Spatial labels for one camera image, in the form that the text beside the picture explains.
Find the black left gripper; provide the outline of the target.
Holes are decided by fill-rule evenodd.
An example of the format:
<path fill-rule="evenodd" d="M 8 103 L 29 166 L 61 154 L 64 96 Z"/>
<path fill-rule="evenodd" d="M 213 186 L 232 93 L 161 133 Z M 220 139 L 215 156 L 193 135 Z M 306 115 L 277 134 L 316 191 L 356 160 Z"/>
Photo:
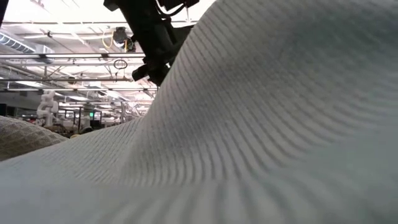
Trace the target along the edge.
<path fill-rule="evenodd" d="M 149 80 L 160 86 L 167 76 L 181 46 L 173 46 L 171 49 L 162 51 L 157 49 L 153 55 L 143 58 L 144 64 L 132 72 L 134 81 L 149 77 Z"/>

